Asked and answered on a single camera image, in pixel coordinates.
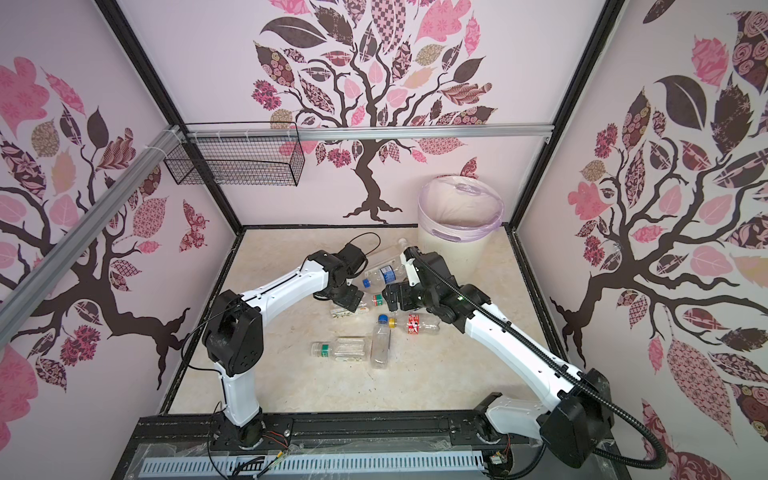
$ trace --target dark brown leaf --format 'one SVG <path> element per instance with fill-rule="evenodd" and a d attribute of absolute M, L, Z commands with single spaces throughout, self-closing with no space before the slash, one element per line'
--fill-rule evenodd
<path fill-rule="evenodd" d="M 280 17 L 264 25 L 261 33 L 272 31 L 297 48 L 311 48 L 326 42 L 326 38 L 311 23 L 297 17 Z"/>

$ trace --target cable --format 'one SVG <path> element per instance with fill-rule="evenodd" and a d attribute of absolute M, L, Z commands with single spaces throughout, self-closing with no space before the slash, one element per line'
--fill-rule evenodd
<path fill-rule="evenodd" d="M 462 293 L 461 290 L 458 289 L 458 287 L 453 286 L 448 280 L 443 278 L 442 275 L 435 272 L 435 270 L 431 266 L 429 266 L 427 262 L 425 262 L 422 259 L 422 256 L 420 254 L 416 254 L 415 259 L 418 260 L 419 263 L 424 266 L 424 269 L 426 271 L 430 272 L 432 275 L 437 277 L 437 279 L 443 282 L 453 293 L 456 293 L 459 296 L 464 296 L 464 294 Z M 614 462 L 623 463 L 625 465 L 628 465 L 630 467 L 635 467 L 635 468 L 656 469 L 656 468 L 662 468 L 667 464 L 667 452 L 664 450 L 664 446 L 661 445 L 661 442 L 656 437 L 656 435 L 654 435 L 639 420 L 634 418 L 632 415 L 630 415 L 620 406 L 616 405 L 610 400 L 604 399 L 603 396 L 601 396 L 599 393 L 592 390 L 592 388 L 582 383 L 579 379 L 577 379 L 567 371 L 561 370 L 560 366 L 552 358 L 550 358 L 550 356 L 547 355 L 547 353 L 543 352 L 533 342 L 531 342 L 530 340 L 525 338 L 523 335 L 521 335 L 517 330 L 509 328 L 507 323 L 503 322 L 502 320 L 497 318 L 495 315 L 493 315 L 492 313 L 484 309 L 482 306 L 475 303 L 473 300 L 467 298 L 466 296 L 464 296 L 464 300 L 466 300 L 467 303 L 472 305 L 475 308 L 475 310 L 482 313 L 483 316 L 485 316 L 487 319 L 491 320 L 493 323 L 500 326 L 502 328 L 502 332 L 511 334 L 513 337 L 517 339 L 517 341 L 519 341 L 526 348 L 528 348 L 533 353 L 535 353 L 538 358 L 540 358 L 544 363 L 547 364 L 547 366 L 549 366 L 549 368 L 558 372 L 559 375 L 561 375 L 564 379 L 569 381 L 569 383 L 574 386 L 574 389 L 583 392 L 586 396 L 590 397 L 596 402 L 603 404 L 605 407 L 607 407 L 609 410 L 615 413 L 616 416 L 624 420 L 626 423 L 630 424 L 632 428 L 637 430 L 640 434 L 642 434 L 643 437 L 645 437 L 645 439 L 654 447 L 654 451 L 656 452 L 656 457 L 651 460 L 640 460 L 638 458 L 629 458 L 623 455 L 617 455 L 613 452 L 609 452 L 603 449 L 595 449 L 594 450 L 595 455 L 599 455 L 603 458 L 613 460 Z"/>

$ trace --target butterfly decal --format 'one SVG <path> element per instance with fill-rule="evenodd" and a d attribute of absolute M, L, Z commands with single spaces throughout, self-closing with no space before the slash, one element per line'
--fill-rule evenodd
<path fill-rule="evenodd" d="M 195 213 L 194 208 L 186 200 L 184 200 L 184 216 L 187 218 L 187 223 L 190 224 L 190 229 L 181 238 L 180 252 L 205 245 L 205 236 L 200 231 L 205 230 L 205 224 L 210 222 L 210 220 L 205 220 L 203 214 Z"/>

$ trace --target bottle label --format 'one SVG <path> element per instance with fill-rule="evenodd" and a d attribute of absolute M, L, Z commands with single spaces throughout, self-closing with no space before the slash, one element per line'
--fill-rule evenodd
<path fill-rule="evenodd" d="M 419 316 L 415 313 L 408 315 L 408 333 L 411 335 L 419 334 Z"/>
<path fill-rule="evenodd" d="M 395 271 L 392 269 L 391 265 L 385 265 L 381 267 L 379 272 L 382 273 L 382 276 L 384 277 L 384 283 L 387 285 L 395 282 Z"/>

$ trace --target floor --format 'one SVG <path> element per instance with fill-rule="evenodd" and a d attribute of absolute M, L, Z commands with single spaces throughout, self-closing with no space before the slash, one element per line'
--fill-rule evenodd
<path fill-rule="evenodd" d="M 377 228 L 382 246 L 401 237 L 415 242 L 416 228 Z M 340 250 L 359 228 L 250 230 L 224 289 L 239 293 L 299 266 L 308 253 Z M 375 237 L 355 244 L 373 247 Z M 472 281 L 528 335 L 546 346 L 506 232 L 492 233 Z M 435 336 L 392 331 L 390 363 L 375 370 L 368 362 L 334 362 L 310 356 L 310 345 L 336 336 L 370 336 L 378 307 L 361 316 L 333 319 L 329 304 L 307 297 L 265 327 L 264 354 L 253 368 L 257 398 L 266 412 L 354 412 L 376 410 L 471 409 L 490 392 L 535 399 L 522 379 L 480 343 L 442 324 Z M 210 367 L 198 345 L 191 364 Z M 212 372 L 188 369 L 170 413 L 210 413 L 223 399 Z"/>

